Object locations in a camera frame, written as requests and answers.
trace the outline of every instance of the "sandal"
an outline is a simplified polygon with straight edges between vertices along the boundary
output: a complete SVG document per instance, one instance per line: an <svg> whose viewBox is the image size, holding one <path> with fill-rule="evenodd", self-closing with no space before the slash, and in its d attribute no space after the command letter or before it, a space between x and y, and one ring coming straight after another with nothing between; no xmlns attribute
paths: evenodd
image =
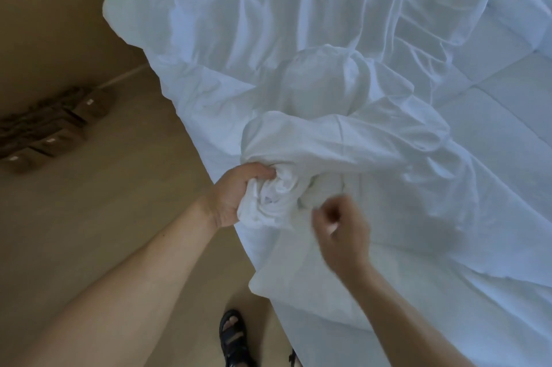
<svg viewBox="0 0 552 367"><path fill-rule="evenodd" d="M236 317L238 321L223 331L224 324L228 322L232 316ZM248 367L257 367L257 363L251 357L249 348L247 347L247 330L244 318L242 318L237 310L231 309L223 315L223 318L220 320L218 331L220 347L223 349L226 367L236 367L240 363L244 363ZM232 338L240 333L242 336L232 341Z"/></svg>

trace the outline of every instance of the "floor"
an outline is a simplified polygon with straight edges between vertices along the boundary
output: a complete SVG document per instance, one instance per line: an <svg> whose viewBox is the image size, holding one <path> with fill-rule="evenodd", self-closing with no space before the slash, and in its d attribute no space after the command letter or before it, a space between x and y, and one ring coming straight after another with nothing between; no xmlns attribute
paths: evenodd
<svg viewBox="0 0 552 367"><path fill-rule="evenodd" d="M0 365L211 184L151 70L115 92L79 149L32 173L0 174ZM219 232L147 365L222 366L217 328L232 306L263 366L286 366L291 346L270 302L248 291L253 272L235 231Z"/></svg>

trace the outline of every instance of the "forearm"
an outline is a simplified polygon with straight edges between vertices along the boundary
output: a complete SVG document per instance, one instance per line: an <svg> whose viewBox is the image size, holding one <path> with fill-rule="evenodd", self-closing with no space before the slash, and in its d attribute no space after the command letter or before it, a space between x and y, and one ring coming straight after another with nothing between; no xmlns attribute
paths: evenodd
<svg viewBox="0 0 552 367"><path fill-rule="evenodd" d="M392 367L474 367L375 269L347 283Z"/></svg>
<svg viewBox="0 0 552 367"><path fill-rule="evenodd" d="M16 365L143 365L214 232L194 203L72 301Z"/></svg>

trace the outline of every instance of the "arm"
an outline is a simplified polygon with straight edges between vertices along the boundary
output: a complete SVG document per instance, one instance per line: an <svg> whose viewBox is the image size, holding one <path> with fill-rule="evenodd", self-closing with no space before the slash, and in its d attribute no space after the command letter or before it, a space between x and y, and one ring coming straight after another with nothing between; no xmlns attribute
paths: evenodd
<svg viewBox="0 0 552 367"><path fill-rule="evenodd" d="M228 171L209 194L70 302L14 365L144 365L216 230L237 222L247 181L274 176L258 163Z"/></svg>
<svg viewBox="0 0 552 367"><path fill-rule="evenodd" d="M313 229L326 264L358 302L393 367L474 367L369 263L370 226L350 197L314 210Z"/></svg>

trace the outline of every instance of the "hand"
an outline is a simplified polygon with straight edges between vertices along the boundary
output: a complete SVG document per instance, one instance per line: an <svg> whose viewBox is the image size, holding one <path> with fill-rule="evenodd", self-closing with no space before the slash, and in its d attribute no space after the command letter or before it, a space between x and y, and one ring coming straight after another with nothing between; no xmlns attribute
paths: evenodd
<svg viewBox="0 0 552 367"><path fill-rule="evenodd" d="M370 270L370 225L350 196L329 198L314 209L313 230L324 261L346 287Z"/></svg>
<svg viewBox="0 0 552 367"><path fill-rule="evenodd" d="M231 226L238 222L237 210L244 198L247 182L252 178L274 179L276 170L259 162L240 165L228 170L212 187L203 204L209 211L215 227Z"/></svg>

